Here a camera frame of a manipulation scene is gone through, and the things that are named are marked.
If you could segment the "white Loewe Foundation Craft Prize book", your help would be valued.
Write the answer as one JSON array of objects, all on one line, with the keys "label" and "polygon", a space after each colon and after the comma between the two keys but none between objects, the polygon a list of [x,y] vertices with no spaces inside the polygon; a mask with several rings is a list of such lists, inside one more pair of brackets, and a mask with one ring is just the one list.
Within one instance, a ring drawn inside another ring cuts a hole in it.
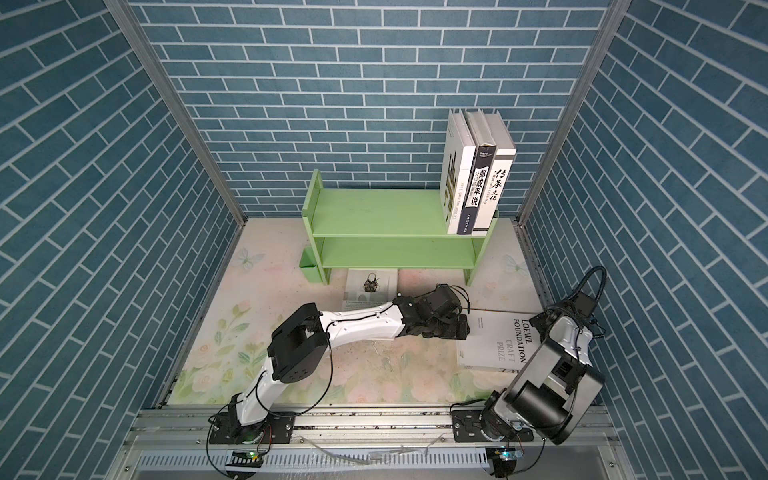
[{"label": "white Loewe Foundation Craft Prize book", "polygon": [[540,346],[533,314],[473,310],[469,333],[457,343],[458,364],[473,369],[519,371]]}]

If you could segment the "white book with barcode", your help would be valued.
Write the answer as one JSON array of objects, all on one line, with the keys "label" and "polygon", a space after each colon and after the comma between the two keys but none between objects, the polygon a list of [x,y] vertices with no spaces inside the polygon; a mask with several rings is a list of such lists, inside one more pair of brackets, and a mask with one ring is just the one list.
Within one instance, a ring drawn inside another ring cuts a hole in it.
[{"label": "white book with barcode", "polygon": [[372,308],[393,300],[398,293],[397,269],[349,269],[343,311]]}]

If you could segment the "white La Dame aux camelias book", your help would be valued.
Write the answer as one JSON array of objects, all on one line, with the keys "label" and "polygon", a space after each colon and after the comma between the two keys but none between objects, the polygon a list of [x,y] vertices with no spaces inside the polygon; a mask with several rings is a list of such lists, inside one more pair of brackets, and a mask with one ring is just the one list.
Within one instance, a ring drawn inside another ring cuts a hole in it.
[{"label": "white La Dame aux camelias book", "polygon": [[462,112],[450,113],[440,181],[440,199],[448,234],[458,233],[476,143]]}]

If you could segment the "Chinese book with man portrait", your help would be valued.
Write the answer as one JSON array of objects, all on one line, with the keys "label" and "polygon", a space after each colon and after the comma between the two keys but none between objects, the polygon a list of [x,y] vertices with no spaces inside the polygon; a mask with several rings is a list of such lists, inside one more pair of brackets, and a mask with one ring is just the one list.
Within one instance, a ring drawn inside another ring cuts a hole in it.
[{"label": "Chinese book with man portrait", "polygon": [[471,235],[473,233],[482,204],[483,192],[497,150],[497,142],[482,111],[466,112],[465,119],[470,133],[473,135],[476,149],[464,204],[459,216],[458,235]]}]

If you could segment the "large white black-spine book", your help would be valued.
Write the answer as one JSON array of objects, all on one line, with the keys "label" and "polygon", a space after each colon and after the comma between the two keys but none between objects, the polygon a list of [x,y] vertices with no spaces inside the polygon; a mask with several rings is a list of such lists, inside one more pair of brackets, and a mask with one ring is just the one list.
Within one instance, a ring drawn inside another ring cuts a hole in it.
[{"label": "large white black-spine book", "polygon": [[517,155],[517,147],[500,114],[491,113],[486,114],[485,117],[493,139],[496,141],[497,149],[473,228],[473,236],[485,236],[490,230],[492,219]]}]

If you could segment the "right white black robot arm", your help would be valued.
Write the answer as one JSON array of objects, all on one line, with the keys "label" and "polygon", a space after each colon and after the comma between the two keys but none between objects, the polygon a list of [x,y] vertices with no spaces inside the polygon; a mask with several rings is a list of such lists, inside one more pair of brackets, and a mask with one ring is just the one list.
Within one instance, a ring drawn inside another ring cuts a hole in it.
[{"label": "right white black robot arm", "polygon": [[530,320],[540,345],[512,383],[486,401],[480,421],[489,440],[516,436],[517,423],[555,445],[570,436],[604,385],[588,355],[597,303],[576,292]]}]

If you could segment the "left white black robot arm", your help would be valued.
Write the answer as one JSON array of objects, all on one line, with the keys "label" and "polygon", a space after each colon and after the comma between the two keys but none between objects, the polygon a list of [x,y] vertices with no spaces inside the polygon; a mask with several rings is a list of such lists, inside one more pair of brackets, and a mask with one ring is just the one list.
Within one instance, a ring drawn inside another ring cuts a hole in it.
[{"label": "left white black robot arm", "polygon": [[263,423],[288,385],[307,378],[324,355],[346,344],[404,336],[465,340],[470,327],[461,300],[451,286],[439,284],[425,294],[397,294],[360,310],[332,312],[314,303],[302,305],[273,331],[259,374],[232,398],[228,419],[236,429]]}]

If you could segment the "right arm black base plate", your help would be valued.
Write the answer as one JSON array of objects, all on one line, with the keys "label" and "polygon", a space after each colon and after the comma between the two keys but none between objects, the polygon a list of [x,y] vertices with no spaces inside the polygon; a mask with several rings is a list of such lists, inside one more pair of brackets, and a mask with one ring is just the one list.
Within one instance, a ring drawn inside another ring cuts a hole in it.
[{"label": "right arm black base plate", "polygon": [[477,409],[454,410],[450,415],[453,439],[457,443],[514,443],[534,440],[533,431],[529,428],[520,430],[503,428],[507,431],[504,434],[492,430],[490,426],[486,427],[481,419],[481,411]]}]

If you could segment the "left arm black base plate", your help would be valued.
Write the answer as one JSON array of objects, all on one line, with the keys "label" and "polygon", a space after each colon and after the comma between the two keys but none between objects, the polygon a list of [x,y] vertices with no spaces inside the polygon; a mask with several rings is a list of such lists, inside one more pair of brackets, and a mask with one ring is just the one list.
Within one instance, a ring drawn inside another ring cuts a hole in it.
[{"label": "left arm black base plate", "polygon": [[209,444],[270,445],[290,442],[295,419],[268,414],[265,420],[244,426],[235,411],[226,411],[215,414],[211,421]]}]

